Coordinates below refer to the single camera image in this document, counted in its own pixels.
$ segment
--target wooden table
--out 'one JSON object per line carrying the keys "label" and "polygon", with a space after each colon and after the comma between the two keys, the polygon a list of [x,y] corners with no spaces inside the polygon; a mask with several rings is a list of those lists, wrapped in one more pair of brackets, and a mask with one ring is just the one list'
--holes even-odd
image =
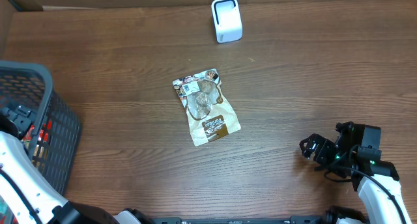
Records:
{"label": "wooden table", "polygon": [[[222,45],[207,6],[14,15],[5,59],[45,64],[83,122],[66,197],[151,217],[365,212],[298,147],[352,120],[382,128],[382,158],[417,221],[417,0],[240,11],[243,39]],[[208,68],[242,129],[194,147],[171,82]]]}

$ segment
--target plastic basket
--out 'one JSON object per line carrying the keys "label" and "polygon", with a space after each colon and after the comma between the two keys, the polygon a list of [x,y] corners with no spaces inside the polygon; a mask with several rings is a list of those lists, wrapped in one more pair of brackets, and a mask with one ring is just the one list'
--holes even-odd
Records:
{"label": "plastic basket", "polygon": [[29,143],[28,156],[42,176],[63,195],[81,124],[53,90],[49,71],[39,64],[0,61],[0,109],[2,114],[5,109],[19,113],[22,120],[17,123],[30,120],[30,136],[25,138]]}

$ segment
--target white barcode sticker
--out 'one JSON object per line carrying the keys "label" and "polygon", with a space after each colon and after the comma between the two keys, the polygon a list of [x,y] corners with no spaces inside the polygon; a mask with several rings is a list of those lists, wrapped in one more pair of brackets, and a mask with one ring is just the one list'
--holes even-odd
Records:
{"label": "white barcode sticker", "polygon": [[200,88],[198,87],[198,83],[196,81],[193,81],[191,83],[185,84],[182,86],[184,89],[185,95],[192,94],[194,92],[199,92]]}

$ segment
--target snack bag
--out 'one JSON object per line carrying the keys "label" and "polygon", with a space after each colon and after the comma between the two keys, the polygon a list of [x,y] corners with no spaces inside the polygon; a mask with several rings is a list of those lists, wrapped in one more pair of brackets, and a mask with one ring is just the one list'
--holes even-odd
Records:
{"label": "snack bag", "polygon": [[240,130],[236,113],[220,90],[215,68],[172,82],[188,117],[191,138],[199,146]]}

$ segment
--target white and blue object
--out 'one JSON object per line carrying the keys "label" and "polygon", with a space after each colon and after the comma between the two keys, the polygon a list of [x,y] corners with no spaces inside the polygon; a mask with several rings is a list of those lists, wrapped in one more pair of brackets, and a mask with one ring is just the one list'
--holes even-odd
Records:
{"label": "white and blue object", "polygon": [[243,28],[237,0],[214,0],[211,4],[218,43],[242,38]]}

